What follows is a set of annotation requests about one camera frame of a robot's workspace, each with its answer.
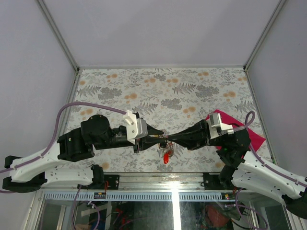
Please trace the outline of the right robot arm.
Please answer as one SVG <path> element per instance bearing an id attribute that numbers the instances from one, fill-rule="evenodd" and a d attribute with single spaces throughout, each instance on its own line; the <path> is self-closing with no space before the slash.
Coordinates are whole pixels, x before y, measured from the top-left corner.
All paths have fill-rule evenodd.
<path id="1" fill-rule="evenodd" d="M 219 147 L 217 155 L 224 163 L 219 185 L 232 186 L 267 196 L 302 218 L 307 217 L 307 179 L 289 172 L 258 156 L 251 145 L 248 130 L 222 123 L 219 114 L 212 114 L 186 130 L 172 134 L 167 140 L 188 150 L 204 146 Z"/>

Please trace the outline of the key bunch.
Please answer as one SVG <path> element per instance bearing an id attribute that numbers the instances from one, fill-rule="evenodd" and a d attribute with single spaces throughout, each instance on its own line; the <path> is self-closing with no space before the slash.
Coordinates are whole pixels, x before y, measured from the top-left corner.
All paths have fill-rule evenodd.
<path id="1" fill-rule="evenodd" d="M 159 150 L 163 155 L 163 163 L 168 164 L 170 158 L 174 155 L 174 144 L 167 140 L 165 135 L 156 135 L 158 138 L 165 139 L 164 142 L 158 144 Z"/>

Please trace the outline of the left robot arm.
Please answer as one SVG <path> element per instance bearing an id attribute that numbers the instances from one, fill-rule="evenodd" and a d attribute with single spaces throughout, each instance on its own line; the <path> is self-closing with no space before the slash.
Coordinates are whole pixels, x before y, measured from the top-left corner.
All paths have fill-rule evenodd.
<path id="1" fill-rule="evenodd" d="M 155 144 L 166 147 L 163 131 L 137 117 L 126 126 L 111 128 L 107 117 L 94 115 L 79 128 L 60 136 L 51 146 L 28 157 L 8 156 L 10 170 L 2 181 L 3 193 L 30 193 L 41 188 L 106 189 L 103 168 L 91 164 L 85 169 L 63 169 L 62 165 L 94 157 L 95 150 L 133 147 L 135 153 Z"/>

